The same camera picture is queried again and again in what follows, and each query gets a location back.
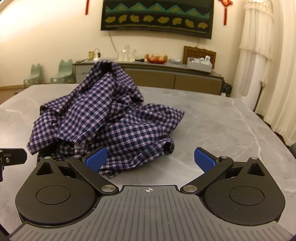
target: plaid shirt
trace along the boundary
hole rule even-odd
[[[69,95],[40,107],[27,144],[38,160],[65,160],[103,146],[108,159],[99,170],[110,178],[123,169],[141,166],[165,152],[172,153],[172,132],[184,112],[143,105],[143,96],[122,68],[101,61]]]

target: table top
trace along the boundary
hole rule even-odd
[[[77,84],[34,85],[0,105],[0,147],[24,148],[25,164],[5,167],[0,183],[0,223],[12,232],[21,221],[15,196],[36,166],[26,144],[41,104],[70,93]],[[171,133],[175,150],[142,167],[127,170],[110,181],[122,185],[169,185],[179,188],[203,174],[193,154],[202,147],[215,156],[247,161],[261,159],[286,199],[281,224],[296,234],[296,160],[269,127],[240,100],[203,93],[140,87],[145,103],[165,104],[185,111]]]
[[[116,62],[122,66],[128,67],[128,66],[138,66],[141,67],[142,69],[146,68],[153,68],[153,69],[167,69],[167,70],[175,70],[175,71],[181,71],[181,72],[188,72],[190,74],[199,74],[199,75],[203,75],[203,76],[209,76],[209,77],[215,77],[215,78],[221,78],[223,79],[224,77],[218,73],[216,73],[215,71],[212,71],[211,73],[207,73],[207,72],[202,72],[196,69],[189,69],[187,67],[186,64],[173,64],[170,62],[167,62],[165,64],[152,64],[149,62],[138,62],[138,61],[119,61],[116,59],[108,59],[110,61]],[[85,60],[83,62],[80,63],[74,63],[73,65],[93,65],[95,63],[95,61],[93,60]]]

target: crosshair marking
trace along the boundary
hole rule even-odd
[[[153,192],[153,191],[155,191],[155,190],[152,189],[152,188],[147,188],[145,191],[151,193],[151,192]]]

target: gray ribbed plate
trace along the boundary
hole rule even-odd
[[[23,224],[12,241],[287,241],[292,235],[277,222],[250,227],[227,223],[210,213],[199,197],[175,186],[125,186],[102,197],[85,219],[62,228]]]

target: tv screen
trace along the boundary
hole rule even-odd
[[[104,0],[101,30],[154,30],[211,39],[214,0]]]

